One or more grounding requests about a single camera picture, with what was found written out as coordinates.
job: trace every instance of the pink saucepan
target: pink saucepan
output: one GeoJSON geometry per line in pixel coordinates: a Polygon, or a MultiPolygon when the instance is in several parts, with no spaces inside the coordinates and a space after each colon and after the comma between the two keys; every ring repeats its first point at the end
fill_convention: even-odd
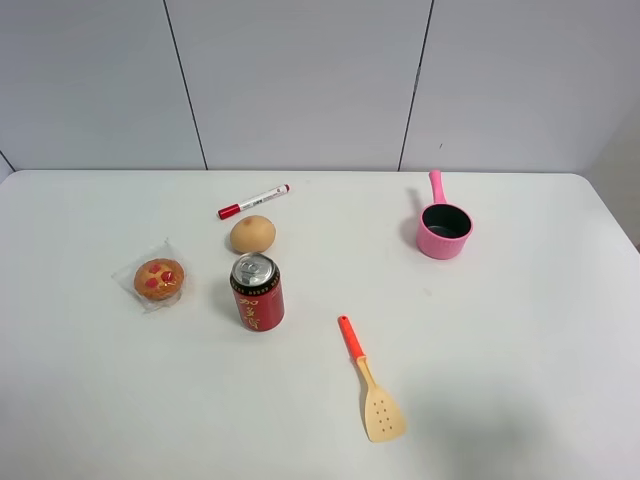
{"type": "Polygon", "coordinates": [[[461,208],[447,203],[438,170],[429,172],[433,203],[420,216],[416,242],[418,248],[432,258],[448,260],[460,253],[473,231],[471,217],[461,208]]]}

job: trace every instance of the white wall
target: white wall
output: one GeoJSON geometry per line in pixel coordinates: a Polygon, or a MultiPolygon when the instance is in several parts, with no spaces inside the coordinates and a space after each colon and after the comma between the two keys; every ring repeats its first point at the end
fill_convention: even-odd
{"type": "Polygon", "coordinates": [[[580,171],[640,96],[637,0],[436,0],[404,170],[580,171]]]}
{"type": "Polygon", "coordinates": [[[635,245],[640,244],[640,101],[585,172],[635,245]]]}
{"type": "Polygon", "coordinates": [[[4,0],[0,145],[16,168],[204,168],[162,0],[4,0]]]}
{"type": "Polygon", "coordinates": [[[430,0],[167,4],[210,168],[397,168],[430,0]]]}

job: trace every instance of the plastic wrapper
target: plastic wrapper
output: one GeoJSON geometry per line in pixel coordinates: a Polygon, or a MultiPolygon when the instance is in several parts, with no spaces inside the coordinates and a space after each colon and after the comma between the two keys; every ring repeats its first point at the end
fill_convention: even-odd
{"type": "Polygon", "coordinates": [[[133,295],[146,312],[174,305],[187,279],[183,259],[168,240],[115,272],[112,278],[133,295]]]}

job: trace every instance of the pastry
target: pastry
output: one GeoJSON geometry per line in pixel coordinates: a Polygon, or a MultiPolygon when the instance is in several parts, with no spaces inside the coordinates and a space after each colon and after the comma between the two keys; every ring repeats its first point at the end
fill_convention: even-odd
{"type": "Polygon", "coordinates": [[[133,287],[149,300],[164,300],[180,291],[184,270],[175,260],[156,258],[142,265],[133,279],[133,287]]]}
{"type": "Polygon", "coordinates": [[[229,240],[240,253],[264,252],[276,239],[276,227],[268,218],[251,215],[240,220],[231,230],[229,240]]]}

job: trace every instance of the slotted spatula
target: slotted spatula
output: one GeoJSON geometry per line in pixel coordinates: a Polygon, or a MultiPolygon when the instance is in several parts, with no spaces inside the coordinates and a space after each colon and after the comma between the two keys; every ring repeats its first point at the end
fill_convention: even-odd
{"type": "Polygon", "coordinates": [[[362,377],[367,382],[364,423],[369,440],[372,442],[387,442],[399,437],[407,431],[404,415],[402,415],[391,396],[380,388],[373,379],[369,365],[367,365],[367,357],[360,347],[349,317],[341,316],[338,319],[338,323],[349,352],[360,369],[362,377]]]}

